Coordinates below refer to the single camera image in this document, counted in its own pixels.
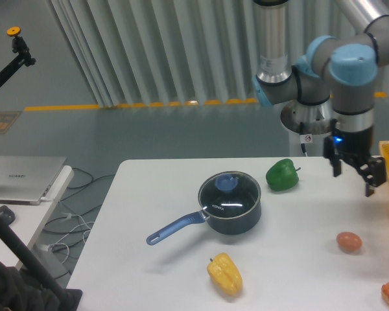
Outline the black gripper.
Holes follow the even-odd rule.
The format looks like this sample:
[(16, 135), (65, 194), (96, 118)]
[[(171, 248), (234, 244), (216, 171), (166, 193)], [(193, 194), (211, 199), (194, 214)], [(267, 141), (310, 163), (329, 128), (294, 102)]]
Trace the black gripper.
[(338, 121), (330, 122), (331, 134), (324, 139), (323, 157), (330, 160), (333, 176), (342, 173), (341, 160), (349, 165), (362, 165), (359, 173), (365, 182), (365, 196), (386, 182), (386, 163), (383, 157), (372, 157), (373, 126), (358, 131), (346, 132), (338, 128)]

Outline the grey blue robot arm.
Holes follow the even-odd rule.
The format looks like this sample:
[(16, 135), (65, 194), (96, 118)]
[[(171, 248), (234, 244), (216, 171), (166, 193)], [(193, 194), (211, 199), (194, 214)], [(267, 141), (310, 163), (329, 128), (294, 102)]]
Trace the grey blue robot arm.
[(370, 196), (386, 181), (384, 159), (371, 155), (374, 87), (378, 69), (389, 65), (389, 9), (382, 1), (339, 1), (356, 30), (351, 38), (314, 39), (295, 64), (288, 59), (287, 1), (254, 1), (259, 67), (253, 78), (264, 106), (294, 100), (302, 106), (329, 102), (323, 155), (335, 176), (352, 166)]

